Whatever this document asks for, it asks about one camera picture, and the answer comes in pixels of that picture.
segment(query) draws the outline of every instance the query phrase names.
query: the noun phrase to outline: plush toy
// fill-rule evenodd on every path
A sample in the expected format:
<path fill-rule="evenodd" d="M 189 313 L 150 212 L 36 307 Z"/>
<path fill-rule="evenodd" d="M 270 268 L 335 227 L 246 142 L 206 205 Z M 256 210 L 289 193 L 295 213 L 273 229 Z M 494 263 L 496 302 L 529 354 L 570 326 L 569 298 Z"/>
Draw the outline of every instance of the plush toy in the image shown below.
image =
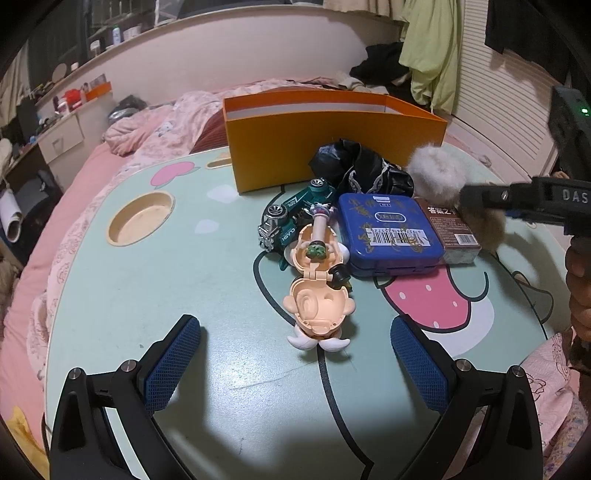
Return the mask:
<path fill-rule="evenodd" d="M 467 177 L 458 159 L 440 147 L 428 145 L 415 150 L 406 170 L 413 178 L 415 196 L 431 205 L 457 208 L 482 248 L 496 252 L 505 240 L 505 213 L 484 210 L 475 214 L 459 205 L 460 190 Z"/>
<path fill-rule="evenodd" d="M 483 250 L 496 253 L 501 243 L 505 241 L 505 212 L 502 210 L 484 209 L 478 214 L 462 208 L 458 208 L 462 219 L 472 230 Z"/>
<path fill-rule="evenodd" d="M 441 147 L 416 149 L 406 171 L 413 178 L 414 195 L 431 205 L 453 207 L 466 184 L 465 167 Z"/>

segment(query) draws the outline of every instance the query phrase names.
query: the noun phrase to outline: black plastic bag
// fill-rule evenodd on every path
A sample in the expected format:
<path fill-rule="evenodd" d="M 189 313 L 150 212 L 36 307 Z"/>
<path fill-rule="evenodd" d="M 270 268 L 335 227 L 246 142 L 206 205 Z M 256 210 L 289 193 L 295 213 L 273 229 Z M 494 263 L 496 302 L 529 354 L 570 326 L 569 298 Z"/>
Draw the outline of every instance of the black plastic bag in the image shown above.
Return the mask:
<path fill-rule="evenodd" d="M 383 193 L 413 196 L 408 173 L 360 143 L 341 138 L 320 147 L 308 163 L 314 176 L 326 179 L 343 193 Z"/>

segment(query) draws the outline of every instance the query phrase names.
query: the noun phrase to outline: barcode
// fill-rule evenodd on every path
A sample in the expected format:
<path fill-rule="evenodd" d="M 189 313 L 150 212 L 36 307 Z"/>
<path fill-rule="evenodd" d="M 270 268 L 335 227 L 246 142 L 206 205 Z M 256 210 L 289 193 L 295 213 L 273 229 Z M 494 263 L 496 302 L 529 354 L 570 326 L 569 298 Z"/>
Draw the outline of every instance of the barcode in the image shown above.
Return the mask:
<path fill-rule="evenodd" d="M 369 244 L 374 247 L 386 247 L 397 245 L 399 247 L 430 247 L 424 230 L 401 229 L 401 228 L 366 228 Z"/>
<path fill-rule="evenodd" d="M 457 233 L 454 233 L 457 243 L 459 243 L 460 245 L 478 245 L 478 242 L 476 241 L 476 238 L 474 238 L 474 235 L 458 235 Z"/>

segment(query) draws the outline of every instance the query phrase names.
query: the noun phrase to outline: white drawer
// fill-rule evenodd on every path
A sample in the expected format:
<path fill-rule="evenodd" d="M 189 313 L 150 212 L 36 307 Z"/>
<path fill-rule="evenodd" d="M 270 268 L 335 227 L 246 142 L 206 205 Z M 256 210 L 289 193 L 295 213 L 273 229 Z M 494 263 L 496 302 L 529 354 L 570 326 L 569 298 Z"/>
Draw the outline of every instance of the white drawer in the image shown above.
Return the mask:
<path fill-rule="evenodd" d="M 71 113 L 65 120 L 60 121 L 39 137 L 38 143 L 43 158 L 46 163 L 49 163 L 83 140 L 84 136 L 78 124 L 78 117 Z"/>

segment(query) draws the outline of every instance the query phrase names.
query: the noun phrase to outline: peach toy figure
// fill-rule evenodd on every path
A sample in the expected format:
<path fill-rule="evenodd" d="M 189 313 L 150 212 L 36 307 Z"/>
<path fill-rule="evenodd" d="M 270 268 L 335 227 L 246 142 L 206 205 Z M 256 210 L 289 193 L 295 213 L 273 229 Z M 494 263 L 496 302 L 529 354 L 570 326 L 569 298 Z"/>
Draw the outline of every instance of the peach toy figure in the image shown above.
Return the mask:
<path fill-rule="evenodd" d="M 322 236 L 317 238 L 325 246 L 323 259 L 307 255 L 313 235 L 314 226 L 306 225 L 291 250 L 290 263 L 302 273 L 303 278 L 294 280 L 290 294 L 283 299 L 283 306 L 296 319 L 295 336 L 287 340 L 299 350 L 310 350 L 320 345 L 328 352 L 338 352 L 350 343 L 350 339 L 340 338 L 341 324 L 347 315 L 355 311 L 355 301 L 349 297 L 346 287 L 332 284 L 332 269 L 343 263 L 343 252 L 335 232 L 325 226 Z"/>

